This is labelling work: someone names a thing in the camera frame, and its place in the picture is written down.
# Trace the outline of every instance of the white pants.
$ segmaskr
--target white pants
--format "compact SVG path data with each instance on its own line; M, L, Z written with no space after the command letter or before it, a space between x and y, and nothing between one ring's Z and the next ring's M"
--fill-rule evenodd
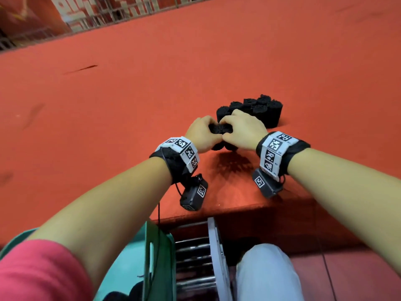
M256 245L237 265L237 301L304 301L288 256L272 244Z

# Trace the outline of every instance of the orange-red tabletop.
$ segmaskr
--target orange-red tabletop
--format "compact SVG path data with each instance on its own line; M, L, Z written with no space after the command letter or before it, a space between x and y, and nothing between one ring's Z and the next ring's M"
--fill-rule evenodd
M280 131L401 178L400 30L401 0L210 0L0 55L0 244L261 93L283 102ZM202 155L202 210L172 187L162 220L271 205L257 165Z

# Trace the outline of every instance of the red cloth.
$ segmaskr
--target red cloth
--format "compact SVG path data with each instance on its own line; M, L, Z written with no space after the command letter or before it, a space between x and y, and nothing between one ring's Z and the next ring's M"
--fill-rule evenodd
M0 261L0 299L89 301L93 287L67 248L52 241L30 240Z

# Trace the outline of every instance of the floor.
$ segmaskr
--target floor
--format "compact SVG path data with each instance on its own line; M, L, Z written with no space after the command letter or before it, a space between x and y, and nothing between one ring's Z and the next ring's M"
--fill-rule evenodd
M296 256L291 261L301 280L305 301L394 301L401 278L371 250L325 254L334 293L322 255Z

